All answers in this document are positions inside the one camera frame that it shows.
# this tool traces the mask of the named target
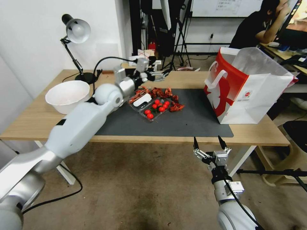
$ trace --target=white wall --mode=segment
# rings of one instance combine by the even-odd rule
[[[85,43],[68,45],[84,69],[92,70],[105,56],[132,52],[129,0],[1,0],[0,133],[62,69],[76,69],[60,43],[66,34],[61,21],[65,13],[91,26]],[[112,70],[120,63],[106,60],[99,67]],[[37,148],[34,142],[5,143],[20,153]],[[15,155],[0,141],[0,168]]]
[[[32,98],[24,89],[16,76],[6,65],[0,56],[0,133],[2,133],[11,122],[31,103]],[[29,142],[6,142],[19,152],[33,150],[33,144]],[[0,141],[0,169],[13,157],[16,153]]]
[[[76,69],[59,41],[66,34],[61,21],[65,13],[91,26],[91,36],[85,43],[69,44],[84,69],[93,69],[102,57],[126,52],[120,40],[115,1],[1,0],[0,55],[33,98],[62,69]],[[112,70],[117,63],[106,60],[101,66]]]
[[[243,19],[192,18],[188,20],[186,43],[230,43]],[[229,45],[188,45],[188,52],[218,52],[221,46]]]
[[[122,56],[128,58],[132,55],[132,34],[130,22],[129,0],[115,0],[118,20],[119,36],[121,41]]]

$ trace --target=computer monitor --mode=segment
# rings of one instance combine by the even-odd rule
[[[298,0],[275,39],[283,45],[307,48],[307,0]]]

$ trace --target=clear plastic tray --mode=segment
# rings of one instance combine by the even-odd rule
[[[154,109],[152,108],[153,104],[155,104],[155,100],[159,100],[161,101],[162,104],[164,104],[166,101],[169,102],[169,106],[167,109],[165,109],[163,112],[159,112],[158,108],[157,109]],[[160,97],[156,97],[155,99],[153,99],[150,103],[148,103],[145,107],[143,107],[140,111],[139,111],[139,114],[144,117],[145,119],[147,119],[148,121],[150,122],[153,122],[154,120],[156,120],[159,116],[161,116],[162,114],[164,114],[166,111],[168,111],[169,107],[171,106],[171,101],[168,99],[168,98],[165,98],[165,99],[162,99]],[[149,119],[147,117],[147,115],[144,113],[145,110],[151,110],[151,113],[153,114],[153,118],[152,119]]]
[[[149,103],[152,102],[153,99],[151,99],[149,102],[144,102],[139,106],[134,106],[133,103],[129,103],[129,101],[134,97],[135,95],[133,95],[132,97],[129,98],[129,100],[127,101],[127,103],[131,106],[131,108],[133,108],[135,111],[139,112],[142,108],[144,108],[145,106],[147,106]]]

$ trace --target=lamp arm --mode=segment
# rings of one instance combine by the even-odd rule
[[[77,67],[77,69],[79,70],[79,73],[81,76],[83,76],[83,67],[82,65],[78,62],[77,59],[75,59],[72,55],[72,53],[70,52],[70,50],[67,47],[67,44],[70,43],[70,40],[66,39],[67,36],[65,36],[64,38],[62,38],[60,41],[63,44],[63,46],[65,47],[66,51],[68,52],[69,56],[71,57],[71,59],[73,60],[73,63],[75,64],[75,66]]]

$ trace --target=white table leg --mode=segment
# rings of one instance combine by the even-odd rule
[[[233,176],[236,171],[241,167],[241,165],[244,163],[244,161],[249,157],[249,155],[252,153],[252,151],[256,148],[256,145],[252,146],[242,146],[239,152],[236,154],[234,159],[230,162],[228,165],[228,174],[229,176]]]
[[[40,141],[34,141],[35,144],[38,146],[38,147],[42,147],[43,144],[40,142]],[[67,167],[67,165],[64,163],[64,161],[61,162],[61,164],[66,167],[67,169],[69,169]],[[61,166],[58,166],[57,167],[57,170],[60,172],[60,174],[65,178],[65,180],[70,184],[70,185],[73,185],[76,181],[76,179],[69,173],[67,172],[65,169],[62,169]]]

